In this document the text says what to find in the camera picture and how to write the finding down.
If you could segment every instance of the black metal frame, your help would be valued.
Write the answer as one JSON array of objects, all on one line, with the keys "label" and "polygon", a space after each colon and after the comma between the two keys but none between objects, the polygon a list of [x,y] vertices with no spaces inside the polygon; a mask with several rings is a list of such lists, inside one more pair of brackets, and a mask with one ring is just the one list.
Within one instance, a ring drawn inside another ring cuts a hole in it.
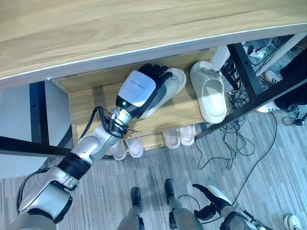
[{"label": "black metal frame", "polygon": [[[294,79],[283,79],[263,92],[242,44],[228,45],[228,49],[247,91],[249,102],[227,115],[221,123],[203,130],[195,139],[214,132],[307,82],[305,76],[298,75]],[[70,149],[49,145],[45,83],[43,81],[30,84],[30,111],[32,142],[0,137],[0,154],[62,158],[67,156]],[[103,159],[113,160],[113,157],[106,155]]]},{"label": "black metal frame", "polygon": [[266,91],[262,91],[259,80],[251,66],[251,63],[248,60],[248,57],[243,49],[241,43],[231,44],[227,46],[230,52],[230,56],[234,60],[238,73],[241,77],[242,83],[245,87],[245,90],[248,94],[249,101],[242,107],[236,109],[225,119],[218,124],[211,125],[206,130],[199,133],[195,139],[200,139],[215,130],[227,125],[229,122],[251,112],[255,109],[263,106],[264,104],[290,92],[291,90],[301,86],[304,83],[307,83],[306,76],[299,75],[296,78],[286,78],[277,84],[273,85]]},{"label": "black metal frame", "polygon": [[45,82],[29,85],[32,142],[0,137],[0,154],[60,157],[67,156],[71,149],[49,145]]}]

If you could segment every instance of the robot hand on floor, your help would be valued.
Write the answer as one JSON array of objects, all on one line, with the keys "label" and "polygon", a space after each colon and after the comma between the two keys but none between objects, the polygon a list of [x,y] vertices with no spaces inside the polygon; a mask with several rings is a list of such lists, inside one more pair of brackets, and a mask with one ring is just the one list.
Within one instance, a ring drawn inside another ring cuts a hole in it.
[{"label": "robot hand on floor", "polygon": [[[72,204],[69,191],[76,189],[79,180],[90,167],[103,158],[108,148],[127,133],[128,122],[142,115],[163,83],[173,76],[168,67],[145,64],[132,71],[121,86],[116,98],[116,108],[106,117],[104,108],[98,106],[80,140],[69,156],[58,166],[53,166],[38,181],[37,186],[18,204],[19,216],[9,230],[55,230]],[[102,125],[86,134],[94,115],[99,112]]]}]

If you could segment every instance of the gray carpet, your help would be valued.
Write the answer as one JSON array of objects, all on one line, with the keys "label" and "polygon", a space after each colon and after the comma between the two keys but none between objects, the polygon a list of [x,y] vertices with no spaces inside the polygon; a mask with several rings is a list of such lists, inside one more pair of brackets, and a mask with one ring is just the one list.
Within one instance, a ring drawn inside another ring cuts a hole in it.
[{"label": "gray carpet", "polygon": [[[301,114],[306,110],[301,107]],[[274,114],[278,121],[277,140],[250,176],[238,203],[275,230],[284,229],[283,217],[288,213],[297,214],[302,229],[307,229],[307,126],[284,126],[281,119],[287,113],[277,111]],[[202,207],[208,204],[208,200],[191,186],[193,183],[212,184],[234,200],[255,162],[272,144],[275,121],[271,114],[252,112],[247,116],[241,133],[252,140],[256,151],[249,157],[238,154],[230,170],[226,169],[224,160],[213,160],[203,170],[197,170],[200,153],[195,144],[175,150],[159,148],[146,151],[139,159],[127,157],[120,162],[98,162],[81,179],[78,189],[72,192],[72,208],[58,225],[58,230],[115,230],[130,208],[130,189],[134,186],[141,190],[144,208],[141,217],[145,229],[169,229],[170,210],[164,195],[167,178],[174,179],[177,196],[192,195]],[[198,141],[203,152],[201,165],[210,157],[229,157],[222,136],[218,130]],[[234,135],[227,136],[226,140],[235,145]],[[248,145],[243,153],[248,154],[251,150]],[[37,178],[35,176],[29,181],[25,192],[35,185]],[[0,229],[6,229],[17,217],[15,197],[22,180],[0,180]],[[180,201],[190,210],[198,208],[189,197]],[[218,220],[204,228],[217,230],[220,224],[221,220]]]}]

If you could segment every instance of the white shoe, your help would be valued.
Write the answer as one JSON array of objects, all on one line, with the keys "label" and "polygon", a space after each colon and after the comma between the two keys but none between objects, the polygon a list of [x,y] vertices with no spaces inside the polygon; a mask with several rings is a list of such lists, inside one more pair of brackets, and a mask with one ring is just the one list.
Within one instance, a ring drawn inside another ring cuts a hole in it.
[{"label": "white shoe", "polygon": [[264,73],[264,78],[271,85],[275,85],[277,82],[283,79],[283,77],[280,74],[275,74],[272,71],[266,71]]},{"label": "white shoe", "polygon": [[301,224],[296,215],[290,214],[285,216],[283,224],[287,230],[301,230]]},{"label": "white shoe", "polygon": [[255,111],[257,113],[269,113],[269,112],[273,112],[276,110],[280,110],[280,108],[278,108],[278,106],[275,104],[275,102],[269,102],[263,106],[261,106],[260,108],[256,109]]}]

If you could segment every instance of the white slipper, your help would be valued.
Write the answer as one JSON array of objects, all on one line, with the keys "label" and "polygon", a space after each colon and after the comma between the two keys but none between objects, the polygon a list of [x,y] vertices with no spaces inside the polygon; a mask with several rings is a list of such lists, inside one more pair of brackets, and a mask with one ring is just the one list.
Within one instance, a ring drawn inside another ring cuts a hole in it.
[{"label": "white slipper", "polygon": [[123,141],[118,141],[110,147],[110,151],[115,160],[121,161],[127,156],[126,147]]},{"label": "white slipper", "polygon": [[179,128],[180,143],[184,146],[190,146],[194,143],[195,126],[184,126]]},{"label": "white slipper", "polygon": [[192,66],[190,78],[203,119],[212,124],[222,122],[227,107],[221,73],[211,63],[199,61]]},{"label": "white slipper", "polygon": [[179,137],[179,130],[176,129],[170,129],[167,131],[162,132],[163,139],[165,142],[165,145],[169,149],[177,149],[180,145],[180,137]]},{"label": "white slipper", "polygon": [[125,141],[129,148],[130,156],[134,158],[139,158],[141,155],[143,155],[143,144],[142,139],[140,137],[130,138]]},{"label": "white slipper", "polygon": [[172,72],[173,76],[164,82],[164,84],[158,90],[157,95],[149,104],[148,108],[139,118],[147,118],[151,116],[168,100],[179,93],[186,85],[187,77],[182,70],[177,68],[170,68],[167,71]]}]

